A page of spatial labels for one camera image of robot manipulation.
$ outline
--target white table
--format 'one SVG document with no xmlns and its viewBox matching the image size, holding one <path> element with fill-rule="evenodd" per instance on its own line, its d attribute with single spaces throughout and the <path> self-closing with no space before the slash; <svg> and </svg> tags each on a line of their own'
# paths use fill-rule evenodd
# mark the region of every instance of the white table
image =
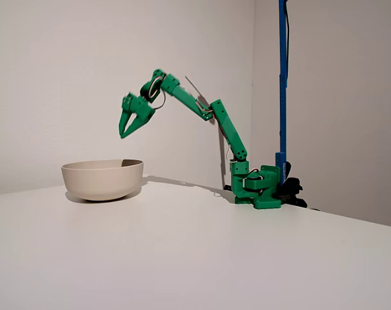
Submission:
<svg viewBox="0 0 391 310">
<path fill-rule="evenodd" d="M 146 180 L 0 195 L 0 310 L 391 309 L 391 227 Z"/>
</svg>

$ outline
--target bowl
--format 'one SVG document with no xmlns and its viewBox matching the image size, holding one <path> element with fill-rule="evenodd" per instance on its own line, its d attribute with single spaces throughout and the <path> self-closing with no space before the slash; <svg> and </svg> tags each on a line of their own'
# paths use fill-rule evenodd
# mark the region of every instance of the bowl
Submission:
<svg viewBox="0 0 391 310">
<path fill-rule="evenodd" d="M 68 192 L 92 201 L 124 197 L 141 186 L 144 163 L 141 160 L 98 160 L 62 166 Z"/>
</svg>

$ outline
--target cable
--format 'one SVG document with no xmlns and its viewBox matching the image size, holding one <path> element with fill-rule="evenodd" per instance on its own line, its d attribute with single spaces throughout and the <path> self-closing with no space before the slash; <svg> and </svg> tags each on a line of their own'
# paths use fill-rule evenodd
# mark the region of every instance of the cable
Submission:
<svg viewBox="0 0 391 310">
<path fill-rule="evenodd" d="M 148 97 L 151 99 L 155 96 L 155 94 L 157 94 L 157 91 L 155 91 L 152 95 L 151 95 L 151 90 L 152 90 L 152 87 L 154 86 L 154 84 L 156 83 L 156 81 L 159 81 L 160 79 L 163 79 L 161 76 L 157 76 L 153 82 L 151 83 L 150 85 L 150 88 L 148 89 Z"/>
<path fill-rule="evenodd" d="M 226 159 L 227 159 L 227 161 L 229 162 L 229 163 L 235 163 L 236 162 L 236 160 L 230 160 L 230 159 L 228 159 L 228 153 L 230 152 L 230 144 L 228 144 L 228 150 L 227 150 L 227 153 L 226 153 Z"/>
<path fill-rule="evenodd" d="M 290 25 L 288 23 L 288 14 L 287 14 L 287 0 L 285 1 L 285 15 L 287 22 L 287 55 L 286 55 L 286 79 L 288 78 L 288 52 L 290 50 Z"/>
<path fill-rule="evenodd" d="M 166 99 L 166 96 L 165 96 L 165 91 L 164 91 L 164 90 L 162 90 L 162 89 L 161 89 L 161 91 L 163 92 L 163 95 L 164 95 L 164 101 L 163 101 L 163 104 L 162 104 L 162 105 L 160 105 L 159 107 L 153 108 L 154 110 L 158 110 L 158 109 L 162 108 L 162 107 L 164 106 L 164 104 L 165 104 L 165 99 Z"/>
<path fill-rule="evenodd" d="M 202 110 L 202 111 L 204 111 L 204 112 L 211 112 L 211 111 L 213 111 L 212 108 L 210 108 L 210 109 L 208 109 L 208 110 L 206 110 L 205 108 L 203 108 L 203 106 L 201 105 L 201 102 L 198 101 L 198 99 L 196 99 L 195 102 L 197 103 L 197 105 L 198 105 L 198 107 L 200 108 L 200 110 Z"/>
</svg>

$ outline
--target green plastic part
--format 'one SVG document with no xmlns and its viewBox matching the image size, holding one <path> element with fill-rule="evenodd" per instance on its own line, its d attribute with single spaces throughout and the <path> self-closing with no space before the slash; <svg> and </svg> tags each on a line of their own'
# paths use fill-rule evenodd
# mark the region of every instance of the green plastic part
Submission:
<svg viewBox="0 0 391 310">
<path fill-rule="evenodd" d="M 238 160 L 246 160 L 247 150 L 243 145 L 243 142 L 241 142 L 240 136 L 237 133 L 230 117 L 228 116 L 221 100 L 219 99 L 214 101 L 210 106 L 213 109 L 219 126 L 226 136 L 228 144 L 230 144 L 234 156 Z"/>
<path fill-rule="evenodd" d="M 151 81 L 141 88 L 139 97 L 132 93 L 124 97 L 123 112 L 119 121 L 121 138 L 127 137 L 148 123 L 155 113 L 155 109 L 149 103 L 154 102 L 161 91 L 178 99 L 205 121 L 213 116 L 216 118 L 234 155 L 230 162 L 230 172 L 232 192 L 236 196 L 235 203 L 252 203 L 256 209 L 280 208 L 281 201 L 273 198 L 280 180 L 279 167 L 263 165 L 260 170 L 249 170 L 247 151 L 221 100 L 214 101 L 209 107 L 204 106 L 180 86 L 176 77 L 166 74 L 161 69 L 154 71 Z M 125 130 L 132 114 L 136 114 L 136 117 Z"/>
<path fill-rule="evenodd" d="M 161 89 L 164 90 L 167 94 L 175 97 L 178 101 L 183 103 L 186 107 L 196 113 L 199 117 L 203 118 L 205 121 L 208 121 L 213 117 L 212 112 L 205 112 L 199 108 L 196 98 L 186 92 L 180 86 L 179 80 L 172 74 L 169 74 L 167 77 L 165 77 L 163 83 L 161 84 Z"/>
<path fill-rule="evenodd" d="M 123 112 L 118 125 L 121 139 L 129 136 L 138 128 L 147 124 L 155 113 L 155 110 L 148 105 L 145 98 L 141 96 L 135 97 L 132 93 L 129 93 L 126 97 L 124 97 L 122 107 Z M 127 130 L 125 130 L 126 124 L 130 120 L 132 114 L 136 114 L 136 117 Z"/>
</svg>

